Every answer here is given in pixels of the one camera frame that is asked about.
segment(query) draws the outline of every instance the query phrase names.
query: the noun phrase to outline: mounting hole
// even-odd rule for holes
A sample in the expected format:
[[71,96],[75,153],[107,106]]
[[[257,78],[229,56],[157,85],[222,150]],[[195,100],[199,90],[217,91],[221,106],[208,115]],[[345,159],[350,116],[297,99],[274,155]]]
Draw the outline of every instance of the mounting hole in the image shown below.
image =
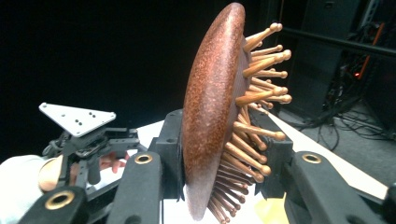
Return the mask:
[[350,224],[365,224],[366,223],[365,221],[361,220],[361,218],[353,216],[353,215],[346,216],[346,220]]
[[303,159],[311,163],[321,163],[321,158],[314,154],[304,154]]
[[142,218],[140,216],[131,216],[125,220],[125,224],[140,224],[142,223]]
[[150,155],[141,155],[134,159],[137,164],[146,164],[152,161],[152,156]]
[[63,208],[66,205],[70,204],[74,198],[75,198],[75,194],[73,191],[64,190],[64,191],[61,191],[61,192],[58,192],[58,193],[52,195],[46,201],[45,206],[49,210]]
[[168,138],[168,139],[166,139],[166,142],[167,143],[175,143],[176,139],[175,138]]

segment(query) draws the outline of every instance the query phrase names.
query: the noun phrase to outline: black background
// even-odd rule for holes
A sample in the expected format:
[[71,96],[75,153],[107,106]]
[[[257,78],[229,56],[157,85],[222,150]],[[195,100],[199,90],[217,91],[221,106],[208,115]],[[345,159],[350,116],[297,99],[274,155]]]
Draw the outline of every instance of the black background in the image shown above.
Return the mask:
[[[0,162],[62,129],[43,103],[113,111],[140,127],[183,106],[206,30],[231,1],[0,1]],[[245,34],[262,30],[245,1]]]

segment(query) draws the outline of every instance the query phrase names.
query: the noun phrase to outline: black cable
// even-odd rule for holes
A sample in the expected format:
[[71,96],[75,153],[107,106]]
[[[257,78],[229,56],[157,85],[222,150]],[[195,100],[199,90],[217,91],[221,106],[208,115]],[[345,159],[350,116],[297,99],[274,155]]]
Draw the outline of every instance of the black cable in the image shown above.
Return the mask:
[[317,140],[317,143],[319,143],[320,142],[320,139],[323,141],[323,143],[326,145],[326,147],[327,147],[327,149],[329,149],[330,151],[335,151],[335,149],[338,147],[338,145],[339,145],[339,143],[340,143],[340,133],[338,132],[338,130],[337,130],[337,128],[335,127],[335,123],[334,122],[332,122],[332,123],[330,123],[329,124],[329,126],[330,127],[332,127],[333,129],[334,129],[334,132],[335,132],[335,144],[334,144],[334,146],[330,146],[329,145],[329,143],[326,141],[326,139],[324,138],[324,136],[323,136],[323,134],[322,134],[322,132],[321,132],[321,129],[322,129],[322,127],[323,127],[323,125],[321,125],[319,128],[318,128],[318,140]]
[[364,112],[360,112],[360,111],[357,111],[357,110],[347,111],[346,113],[343,114],[343,116],[348,117],[349,113],[355,113],[356,114],[353,118],[350,117],[351,119],[359,119],[360,121],[368,121],[370,119],[374,120],[373,116],[371,116],[370,114],[364,113]]
[[360,122],[367,122],[367,121],[369,121],[369,119],[361,119],[359,116],[356,116],[356,117],[350,117],[350,116],[348,116],[348,115],[343,115],[343,118],[344,119],[349,119],[349,120],[353,120],[354,122],[356,122],[356,121],[360,121]]
[[[361,125],[358,128],[353,128],[352,126],[347,124],[343,119],[340,119],[340,120],[341,120],[341,122],[344,125],[346,125],[349,128],[349,130],[346,130],[346,131],[352,131],[352,132],[356,133],[361,138],[369,139],[369,140],[378,140],[378,141],[391,141],[391,139],[388,139],[388,138],[372,138],[372,137],[370,137],[370,136],[376,136],[376,135],[383,135],[384,134],[382,132],[381,133],[374,132],[373,128],[370,127],[370,126]],[[358,132],[358,129],[361,129],[361,128],[365,128],[365,129],[367,129],[367,131],[374,132],[374,133],[360,133],[360,132]]]

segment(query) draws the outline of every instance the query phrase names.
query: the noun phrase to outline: metal ring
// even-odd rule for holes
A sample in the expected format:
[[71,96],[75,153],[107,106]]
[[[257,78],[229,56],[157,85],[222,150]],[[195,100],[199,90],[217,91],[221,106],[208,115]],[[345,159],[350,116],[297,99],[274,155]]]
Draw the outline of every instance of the metal ring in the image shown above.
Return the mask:
[[321,163],[321,158],[319,156],[316,156],[314,154],[304,154],[303,155],[303,159],[307,162],[311,162],[311,163]]
[[75,193],[70,190],[64,190],[52,195],[46,201],[46,208],[49,210],[55,210],[59,208],[63,208],[66,205],[70,204],[75,198]]
[[145,155],[140,155],[136,158],[134,158],[134,161],[137,164],[146,164],[152,161],[152,156],[150,156],[149,154],[145,154]]

